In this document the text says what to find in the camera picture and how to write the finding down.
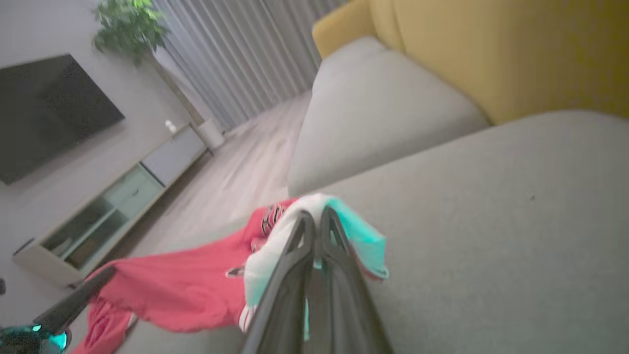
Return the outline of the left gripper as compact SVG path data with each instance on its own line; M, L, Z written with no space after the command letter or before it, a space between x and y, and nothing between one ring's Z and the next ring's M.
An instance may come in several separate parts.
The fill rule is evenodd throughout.
M33 320L0 330L2 354L64 354L72 342L70 325L116 275L116 267L97 271L70 295Z

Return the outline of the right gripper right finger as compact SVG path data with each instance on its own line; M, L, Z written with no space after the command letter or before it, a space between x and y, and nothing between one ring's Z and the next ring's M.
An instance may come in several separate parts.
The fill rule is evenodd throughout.
M339 214L314 224L307 286L309 354L391 354L393 346Z

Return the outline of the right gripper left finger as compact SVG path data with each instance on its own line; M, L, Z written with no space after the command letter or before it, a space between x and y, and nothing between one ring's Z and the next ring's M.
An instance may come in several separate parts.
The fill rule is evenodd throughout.
M301 211L246 332L243 354L303 352L306 286L313 268L314 243L314 220Z

